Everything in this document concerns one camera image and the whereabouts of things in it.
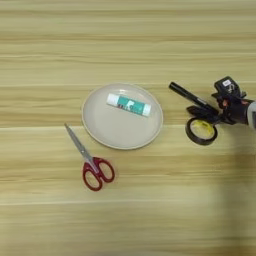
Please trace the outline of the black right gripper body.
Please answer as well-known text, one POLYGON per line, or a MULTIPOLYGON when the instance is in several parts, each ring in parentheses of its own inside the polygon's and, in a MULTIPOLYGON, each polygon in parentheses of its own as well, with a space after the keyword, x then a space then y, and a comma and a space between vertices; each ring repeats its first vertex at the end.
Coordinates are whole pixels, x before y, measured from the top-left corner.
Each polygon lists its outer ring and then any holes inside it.
POLYGON ((215 118, 215 123, 226 123, 234 125, 236 123, 248 124, 247 110, 249 100, 247 94, 242 92, 240 95, 230 93, 214 93, 213 97, 217 100, 222 113, 215 118))

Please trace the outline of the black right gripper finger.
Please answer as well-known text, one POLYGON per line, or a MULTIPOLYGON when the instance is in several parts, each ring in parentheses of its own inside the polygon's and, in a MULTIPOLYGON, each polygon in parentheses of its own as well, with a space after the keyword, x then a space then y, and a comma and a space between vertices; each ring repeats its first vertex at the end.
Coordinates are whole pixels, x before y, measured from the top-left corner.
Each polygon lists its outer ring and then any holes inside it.
POLYGON ((208 104, 208 103, 206 103, 205 105, 204 105, 204 107, 205 107, 205 109, 207 109, 209 112, 211 112, 213 115, 218 115, 219 114, 219 111, 216 109, 216 108, 214 108, 214 107, 212 107, 210 104, 208 104))
POLYGON ((203 120, 208 123, 219 123, 221 121, 219 114, 213 115, 204 107, 189 106, 187 112, 191 115, 191 120, 203 120))

